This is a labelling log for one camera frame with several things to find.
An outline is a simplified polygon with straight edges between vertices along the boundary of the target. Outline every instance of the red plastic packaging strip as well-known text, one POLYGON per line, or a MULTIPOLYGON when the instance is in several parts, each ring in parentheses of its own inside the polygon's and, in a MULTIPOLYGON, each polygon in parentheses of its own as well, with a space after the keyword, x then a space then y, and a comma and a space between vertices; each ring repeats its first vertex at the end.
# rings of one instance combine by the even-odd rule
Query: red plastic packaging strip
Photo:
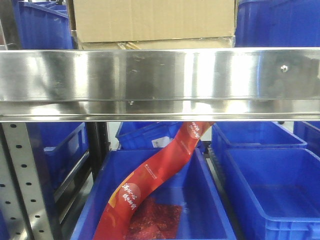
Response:
POLYGON ((184 122, 165 148, 138 166, 110 197, 93 240, 124 240, 131 217, 141 202, 187 164, 200 137, 212 124, 184 122))

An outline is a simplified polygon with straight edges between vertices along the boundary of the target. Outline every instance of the screw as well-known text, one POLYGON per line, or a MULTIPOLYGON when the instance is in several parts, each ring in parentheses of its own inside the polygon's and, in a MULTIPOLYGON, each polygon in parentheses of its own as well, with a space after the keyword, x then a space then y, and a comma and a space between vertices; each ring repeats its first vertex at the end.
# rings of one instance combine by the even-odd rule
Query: screw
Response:
POLYGON ((282 65, 282 66, 280 67, 280 71, 281 71, 282 73, 286 73, 286 72, 288 72, 288 70, 289 70, 289 68, 288 68, 287 65, 282 65))

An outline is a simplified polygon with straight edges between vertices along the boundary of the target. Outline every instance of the blue storage crate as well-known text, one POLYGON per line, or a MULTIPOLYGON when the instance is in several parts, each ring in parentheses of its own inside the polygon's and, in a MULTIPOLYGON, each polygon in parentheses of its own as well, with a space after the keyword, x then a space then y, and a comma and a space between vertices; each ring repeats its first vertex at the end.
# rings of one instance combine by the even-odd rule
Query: blue storage crate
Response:
POLYGON ((56 189, 88 149, 85 123, 40 122, 52 187, 56 189))
MULTIPOLYGON (((158 150, 118 150, 109 153, 75 226, 72 240, 92 239, 113 191, 158 150)), ((207 163, 198 149, 190 162, 151 196, 161 204, 182 206, 177 239, 236 239, 207 163)))
POLYGON ((23 49, 73 49, 65 5, 18 0, 12 4, 23 49))
POLYGON ((247 240, 320 239, 320 158, 307 149, 230 149, 225 189, 247 240))
POLYGON ((10 239, 10 235, 7 229, 7 224, 0 210, 0 239, 8 240, 10 239))
POLYGON ((237 47, 320 46, 319 0, 241 0, 237 47))
POLYGON ((306 141, 306 148, 320 156, 320 121, 296 121, 293 133, 306 141))
POLYGON ((228 149, 306 148, 307 143, 272 121, 222 121, 212 126, 211 147, 224 169, 228 149))
POLYGON ((165 146, 175 137, 183 122, 179 121, 125 121, 115 137, 122 149, 151 149, 165 146))

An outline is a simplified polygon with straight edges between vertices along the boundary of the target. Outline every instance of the reflective metal surface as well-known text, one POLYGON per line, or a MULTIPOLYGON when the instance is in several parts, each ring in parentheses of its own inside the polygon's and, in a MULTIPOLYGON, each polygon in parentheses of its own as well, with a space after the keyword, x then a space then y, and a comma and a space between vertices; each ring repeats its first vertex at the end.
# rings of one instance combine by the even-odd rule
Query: reflective metal surface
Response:
POLYGON ((0 1, 0 50, 21 49, 12 0, 0 1))
POLYGON ((318 119, 320 48, 0 51, 0 121, 318 119))
POLYGON ((2 126, 34 239, 63 239, 38 125, 2 126))
POLYGON ((89 151, 86 151, 84 155, 79 159, 79 161, 74 165, 68 175, 65 177, 61 185, 54 192, 54 200, 58 201, 58 199, 62 196, 65 190, 68 188, 69 184, 73 181, 75 175, 79 171, 79 169, 83 166, 86 160, 89 157, 89 151))
POLYGON ((0 210, 11 240, 34 239, 0 124, 0 210))

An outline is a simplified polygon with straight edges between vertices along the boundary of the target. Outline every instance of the red food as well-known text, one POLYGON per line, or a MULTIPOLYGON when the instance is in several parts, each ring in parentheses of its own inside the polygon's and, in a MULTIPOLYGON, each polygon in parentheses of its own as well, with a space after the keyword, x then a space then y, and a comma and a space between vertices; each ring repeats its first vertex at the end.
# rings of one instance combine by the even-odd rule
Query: red food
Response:
POLYGON ((175 239, 182 207, 147 198, 131 218, 126 240, 175 239))

